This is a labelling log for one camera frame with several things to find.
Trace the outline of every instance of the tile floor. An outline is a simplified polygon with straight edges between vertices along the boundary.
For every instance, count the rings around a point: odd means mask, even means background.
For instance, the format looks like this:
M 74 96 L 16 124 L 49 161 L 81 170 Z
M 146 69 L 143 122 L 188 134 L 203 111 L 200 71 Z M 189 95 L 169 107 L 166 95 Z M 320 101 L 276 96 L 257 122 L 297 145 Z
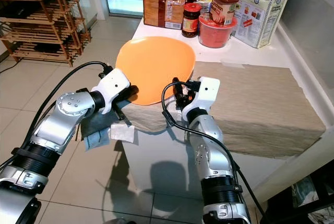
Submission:
M 137 19 L 117 17 L 98 21 L 92 28 L 92 42 L 74 66 L 91 60 L 114 66 L 118 51 L 138 24 Z M 14 63 L 7 59 L 0 70 Z M 0 162 L 21 145 L 39 105 L 70 70 L 66 64 L 22 61 L 0 75 Z M 98 70 L 99 66 L 89 66 L 79 71 L 55 98 L 66 91 L 91 89 L 99 81 Z M 40 224 L 102 224 L 120 217 L 138 224 L 201 223 L 201 201 L 137 190 L 119 142 L 85 152 L 84 143 L 72 140 L 37 197 L 42 202 L 36 221 Z M 250 211 L 257 223 L 256 211 Z

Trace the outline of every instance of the wooden shoe rack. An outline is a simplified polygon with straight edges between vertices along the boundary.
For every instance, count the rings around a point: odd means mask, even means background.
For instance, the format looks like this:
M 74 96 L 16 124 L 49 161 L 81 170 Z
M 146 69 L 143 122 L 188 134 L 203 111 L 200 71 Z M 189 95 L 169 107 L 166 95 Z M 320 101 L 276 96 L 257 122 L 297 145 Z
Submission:
M 10 55 L 20 59 L 68 63 L 90 42 L 79 0 L 0 0 L 0 39 Z M 6 7 L 24 5 L 28 14 L 13 16 Z

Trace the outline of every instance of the gray cloth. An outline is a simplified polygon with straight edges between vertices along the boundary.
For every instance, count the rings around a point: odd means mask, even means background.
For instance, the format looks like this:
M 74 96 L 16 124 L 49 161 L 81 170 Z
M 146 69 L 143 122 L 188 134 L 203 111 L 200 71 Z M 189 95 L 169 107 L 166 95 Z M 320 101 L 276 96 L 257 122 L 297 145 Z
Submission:
M 325 131 L 288 68 L 196 62 L 192 79 L 200 76 L 221 81 L 210 114 L 233 152 L 270 158 L 299 155 Z M 160 132 L 167 127 L 160 103 L 118 105 L 137 129 Z

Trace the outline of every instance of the white table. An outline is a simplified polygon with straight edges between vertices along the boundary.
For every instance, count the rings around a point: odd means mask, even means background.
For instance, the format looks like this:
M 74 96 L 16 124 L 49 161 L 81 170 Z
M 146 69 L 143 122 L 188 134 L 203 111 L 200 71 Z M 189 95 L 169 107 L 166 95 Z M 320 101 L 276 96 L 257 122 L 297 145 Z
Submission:
M 334 131 L 331 125 L 334 109 L 281 26 L 278 26 L 272 43 L 262 49 L 254 49 L 234 37 L 224 48 L 211 49 L 201 45 L 197 37 L 188 39 L 179 30 L 146 26 L 142 20 L 133 39 L 147 36 L 169 37 L 189 44 L 195 51 L 196 61 L 290 68 L 328 129 L 320 141 L 298 157 L 284 160 L 232 154 L 261 202 L 332 160 L 334 142 L 331 139 Z M 193 151 L 184 145 L 183 139 L 184 132 L 178 129 L 168 129 L 154 135 L 137 131 L 134 144 L 124 143 L 130 170 L 139 189 L 201 198 Z M 170 174 L 170 180 L 166 180 L 166 174 Z

